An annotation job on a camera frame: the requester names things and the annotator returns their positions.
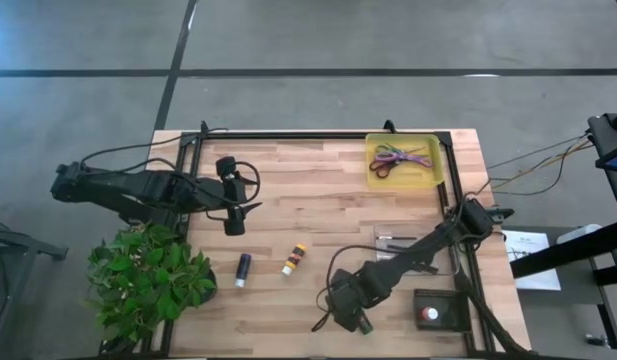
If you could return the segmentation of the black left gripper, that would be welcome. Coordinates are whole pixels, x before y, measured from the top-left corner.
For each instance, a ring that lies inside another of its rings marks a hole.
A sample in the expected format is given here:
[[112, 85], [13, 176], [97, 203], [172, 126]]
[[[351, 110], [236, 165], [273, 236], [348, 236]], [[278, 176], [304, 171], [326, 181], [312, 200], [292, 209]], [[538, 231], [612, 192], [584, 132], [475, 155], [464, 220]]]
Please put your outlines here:
[[240, 178], [223, 178], [224, 196], [227, 204], [227, 219], [223, 221], [228, 236], [245, 233], [245, 213], [262, 205], [261, 202], [241, 206], [246, 200], [246, 187]]

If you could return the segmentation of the blue paint bottle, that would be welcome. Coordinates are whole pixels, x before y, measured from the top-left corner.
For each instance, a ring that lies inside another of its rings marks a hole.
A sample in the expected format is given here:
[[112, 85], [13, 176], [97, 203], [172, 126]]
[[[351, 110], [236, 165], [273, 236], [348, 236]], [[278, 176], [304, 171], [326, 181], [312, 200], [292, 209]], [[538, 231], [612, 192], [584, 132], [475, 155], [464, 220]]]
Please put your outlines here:
[[236, 275], [235, 275], [235, 286], [237, 288], [245, 287], [251, 261], [252, 261], [251, 254], [243, 253], [240, 256], [239, 263], [238, 263], [237, 270], [236, 270]]

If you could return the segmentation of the yellow striped paint bottle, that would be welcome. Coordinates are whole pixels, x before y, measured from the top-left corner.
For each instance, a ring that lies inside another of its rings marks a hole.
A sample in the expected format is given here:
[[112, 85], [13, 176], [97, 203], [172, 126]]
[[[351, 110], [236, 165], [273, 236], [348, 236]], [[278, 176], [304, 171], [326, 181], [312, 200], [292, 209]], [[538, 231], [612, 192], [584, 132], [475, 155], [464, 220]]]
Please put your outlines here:
[[287, 260], [284, 263], [284, 267], [281, 270], [281, 273], [290, 276], [292, 272], [297, 268], [299, 262], [303, 258], [306, 252], [306, 247], [303, 244], [297, 244]]

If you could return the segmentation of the red and black scissors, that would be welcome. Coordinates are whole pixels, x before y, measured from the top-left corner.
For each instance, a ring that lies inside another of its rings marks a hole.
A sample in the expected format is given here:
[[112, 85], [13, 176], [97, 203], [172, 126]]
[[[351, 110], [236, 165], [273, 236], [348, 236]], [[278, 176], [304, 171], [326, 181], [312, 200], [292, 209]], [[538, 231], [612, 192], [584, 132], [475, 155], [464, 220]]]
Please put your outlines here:
[[390, 175], [391, 170], [397, 166], [395, 161], [374, 160], [369, 165], [369, 170], [375, 173], [379, 179], [385, 179]]

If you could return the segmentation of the green scissors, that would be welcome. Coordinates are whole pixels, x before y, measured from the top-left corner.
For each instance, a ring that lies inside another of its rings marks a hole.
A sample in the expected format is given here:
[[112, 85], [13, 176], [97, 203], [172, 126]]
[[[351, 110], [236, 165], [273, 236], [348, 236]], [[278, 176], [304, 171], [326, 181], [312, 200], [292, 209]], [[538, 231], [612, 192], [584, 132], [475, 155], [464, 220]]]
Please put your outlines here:
[[390, 144], [384, 144], [384, 145], [378, 145], [375, 148], [375, 154], [380, 157], [388, 157], [392, 155], [411, 155], [419, 150], [422, 150], [422, 147], [414, 148], [410, 150], [403, 150], [403, 149], [394, 147]]

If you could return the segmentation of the purple scissors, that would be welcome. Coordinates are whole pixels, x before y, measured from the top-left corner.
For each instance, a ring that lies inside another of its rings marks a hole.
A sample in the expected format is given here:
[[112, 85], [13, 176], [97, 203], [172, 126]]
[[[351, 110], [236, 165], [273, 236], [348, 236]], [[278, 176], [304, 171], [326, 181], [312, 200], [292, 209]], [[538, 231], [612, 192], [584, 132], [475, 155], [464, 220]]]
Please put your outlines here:
[[392, 155], [388, 157], [380, 157], [380, 156], [375, 155], [374, 160], [395, 161], [397, 164], [401, 164], [404, 162], [411, 162], [411, 163], [422, 165], [427, 168], [430, 168], [433, 166], [433, 163], [427, 156], [420, 156], [420, 155]]

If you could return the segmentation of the clear plastic bin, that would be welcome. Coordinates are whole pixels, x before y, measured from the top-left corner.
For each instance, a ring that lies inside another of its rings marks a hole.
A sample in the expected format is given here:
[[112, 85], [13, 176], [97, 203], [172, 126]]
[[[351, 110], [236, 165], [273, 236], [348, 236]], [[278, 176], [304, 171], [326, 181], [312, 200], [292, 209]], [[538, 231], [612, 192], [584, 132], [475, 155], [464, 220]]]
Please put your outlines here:
[[[377, 260], [388, 260], [394, 257], [397, 251], [402, 252], [404, 250], [389, 250], [381, 249], [386, 245], [398, 245], [404, 247], [410, 247], [417, 243], [425, 235], [433, 230], [431, 226], [420, 226], [406, 223], [389, 223], [380, 224], [374, 227], [374, 240]], [[415, 241], [377, 241], [378, 236], [405, 236], [405, 237], [417, 237]], [[411, 270], [405, 273], [406, 276], [450, 276], [457, 273], [457, 266], [459, 264], [459, 257], [454, 248], [444, 248], [437, 252], [430, 260], [427, 260], [423, 264], [415, 265]]]

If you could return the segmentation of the green potted plant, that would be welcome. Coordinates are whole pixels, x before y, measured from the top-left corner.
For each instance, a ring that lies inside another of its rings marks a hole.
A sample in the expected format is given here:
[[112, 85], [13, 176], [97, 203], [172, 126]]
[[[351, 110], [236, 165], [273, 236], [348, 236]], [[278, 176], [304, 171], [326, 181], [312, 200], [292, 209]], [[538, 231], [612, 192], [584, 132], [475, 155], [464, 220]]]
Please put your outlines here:
[[102, 352], [132, 352], [159, 325], [210, 301], [218, 291], [210, 259], [183, 235], [151, 223], [103, 240], [88, 256], [85, 303], [97, 310]]

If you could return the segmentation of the yellow plastic bin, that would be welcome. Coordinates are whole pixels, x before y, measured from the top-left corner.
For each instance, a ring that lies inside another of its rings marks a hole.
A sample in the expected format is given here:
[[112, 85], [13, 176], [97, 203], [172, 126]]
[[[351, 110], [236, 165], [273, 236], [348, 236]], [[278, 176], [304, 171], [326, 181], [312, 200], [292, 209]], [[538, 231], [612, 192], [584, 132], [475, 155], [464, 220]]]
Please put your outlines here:
[[[375, 148], [378, 145], [390, 144], [394, 147], [410, 150], [422, 147], [411, 155], [427, 156], [433, 166], [404, 162], [397, 164], [390, 175], [379, 179], [369, 170], [374, 160]], [[439, 138], [433, 134], [403, 134], [403, 133], [371, 133], [365, 137], [365, 158], [367, 163], [367, 183], [374, 188], [431, 188], [444, 181], [443, 161]]]

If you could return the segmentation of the black table stand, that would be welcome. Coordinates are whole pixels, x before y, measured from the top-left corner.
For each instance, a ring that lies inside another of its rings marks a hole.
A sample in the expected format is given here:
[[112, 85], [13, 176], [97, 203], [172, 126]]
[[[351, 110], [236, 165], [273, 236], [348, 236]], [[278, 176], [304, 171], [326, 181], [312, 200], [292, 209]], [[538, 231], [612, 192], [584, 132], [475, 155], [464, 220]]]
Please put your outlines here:
[[[545, 356], [617, 357], [617, 223], [563, 244], [565, 227], [504, 230], [531, 347]], [[610, 348], [585, 335], [605, 335]]]
[[63, 261], [67, 247], [59, 247], [11, 230], [0, 222], [0, 344], [11, 323], [11, 313], [19, 302], [36, 257], [40, 254]]

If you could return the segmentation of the white container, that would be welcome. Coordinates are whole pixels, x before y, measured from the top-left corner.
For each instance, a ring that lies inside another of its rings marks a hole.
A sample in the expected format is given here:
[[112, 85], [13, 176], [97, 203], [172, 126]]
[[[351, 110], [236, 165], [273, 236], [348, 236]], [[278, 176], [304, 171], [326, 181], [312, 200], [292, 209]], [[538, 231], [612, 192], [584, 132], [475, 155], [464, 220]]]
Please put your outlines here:
[[594, 233], [594, 232], [598, 231], [601, 228], [602, 228], [602, 226], [598, 225], [598, 224], [588, 224], [588, 225], [585, 225], [585, 226], [582, 226], [582, 227], [578, 227], [575, 230], [572, 230], [572, 231], [567, 232], [567, 233], [565, 233], [563, 235], [560, 235], [557, 238], [556, 243], [557, 244], [563, 244], [563, 243], [569, 242], [571, 240], [574, 240], [574, 239], [580, 238], [582, 236], [585, 236], [587, 234]]

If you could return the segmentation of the black monitor desk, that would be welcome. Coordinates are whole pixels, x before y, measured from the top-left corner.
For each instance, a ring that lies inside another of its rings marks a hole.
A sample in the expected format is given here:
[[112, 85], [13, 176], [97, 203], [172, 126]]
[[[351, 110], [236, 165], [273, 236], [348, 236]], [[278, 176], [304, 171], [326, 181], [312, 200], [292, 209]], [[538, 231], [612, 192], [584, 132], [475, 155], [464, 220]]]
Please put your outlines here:
[[605, 172], [617, 202], [617, 113], [604, 113], [588, 120], [589, 139], [597, 151], [595, 167]]

